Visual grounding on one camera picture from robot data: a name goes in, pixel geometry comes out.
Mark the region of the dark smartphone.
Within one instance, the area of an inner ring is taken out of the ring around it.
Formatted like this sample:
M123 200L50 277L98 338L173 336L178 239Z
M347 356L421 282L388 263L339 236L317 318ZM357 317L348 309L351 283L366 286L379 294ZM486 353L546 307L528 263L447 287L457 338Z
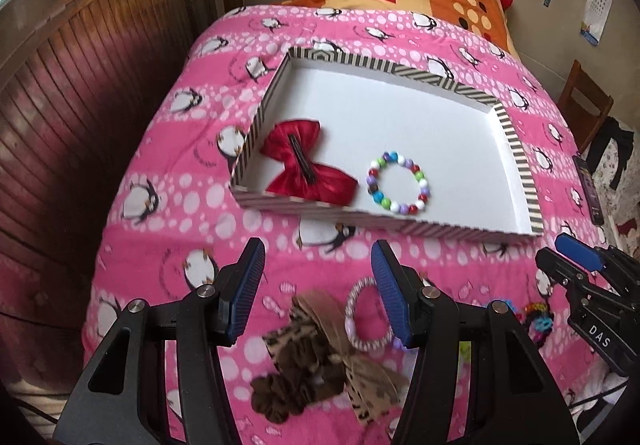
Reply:
M585 193L590 220L593 225L602 226L604 224L603 210L587 162L579 156L574 156L573 160L580 184L582 184L582 189Z

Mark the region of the striped shallow box tray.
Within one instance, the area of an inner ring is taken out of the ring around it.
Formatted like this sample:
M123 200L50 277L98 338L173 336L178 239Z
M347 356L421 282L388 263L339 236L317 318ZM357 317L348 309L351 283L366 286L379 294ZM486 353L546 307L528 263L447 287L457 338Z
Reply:
M384 155L410 159L420 178L390 169L381 191L393 204L430 193L418 213L379 206L359 186L346 207L268 193L283 165L260 149L275 124L321 124L310 158L363 182ZM233 169L243 208L385 228L418 237L506 243L544 231L523 144L493 96L425 70L356 54L293 48L262 97Z

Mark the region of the red satin bow clip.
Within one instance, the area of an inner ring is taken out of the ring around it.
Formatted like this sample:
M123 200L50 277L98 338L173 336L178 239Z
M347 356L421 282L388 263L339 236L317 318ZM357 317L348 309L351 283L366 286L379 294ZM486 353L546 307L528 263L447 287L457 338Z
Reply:
M317 164L310 158L320 134L321 124L317 120L286 120L273 126L260 153L280 162L283 170L266 187L268 193L340 207L352 202L357 180L340 169Z

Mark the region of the wooden chair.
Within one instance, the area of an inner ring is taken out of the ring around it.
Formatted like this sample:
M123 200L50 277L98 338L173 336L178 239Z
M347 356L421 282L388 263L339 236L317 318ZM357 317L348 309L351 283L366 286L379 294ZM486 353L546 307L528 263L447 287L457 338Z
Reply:
M579 153L583 153L608 118L614 104L577 60L570 68L558 101L560 113L574 136Z

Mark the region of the leopard brown bow scrunchie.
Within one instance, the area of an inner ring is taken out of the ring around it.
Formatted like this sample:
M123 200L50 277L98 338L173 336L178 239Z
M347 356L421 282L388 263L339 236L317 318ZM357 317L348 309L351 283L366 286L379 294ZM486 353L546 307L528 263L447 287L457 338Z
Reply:
M254 411L280 425L345 393L359 422L367 425L398 405L407 379L356 350L344 323L343 306L332 295L321 290L296 295L290 322L262 336L276 370L250 383Z

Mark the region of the pink penguin quilt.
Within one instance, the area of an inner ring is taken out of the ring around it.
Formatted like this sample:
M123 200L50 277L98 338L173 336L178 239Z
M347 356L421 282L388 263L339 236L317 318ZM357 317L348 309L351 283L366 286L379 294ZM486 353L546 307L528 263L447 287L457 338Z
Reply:
M399 411L360 425L345 393L282 425L250 407L250 381L272 370L262 335L284 326L294 295L326 289L344 302L370 273L364 228L241 209L230 168L273 72L291 46L352 53L426 69L498 98L533 172L544 239L526 245L458 243L390 235L401 262L433 277L452 298L510 304L569 404L612 389L608 366L568 327L562 290L537 271L535 250L556 234L604 243L586 212L576 152L552 99L518 56L446 20L401 11L262 5L235 9L210 26L186 60L122 178L103 232L84 329L89 357L133 298L181 299L209 283L252 236L267 250L265 276L246 332L221 366L244 444L389 444Z

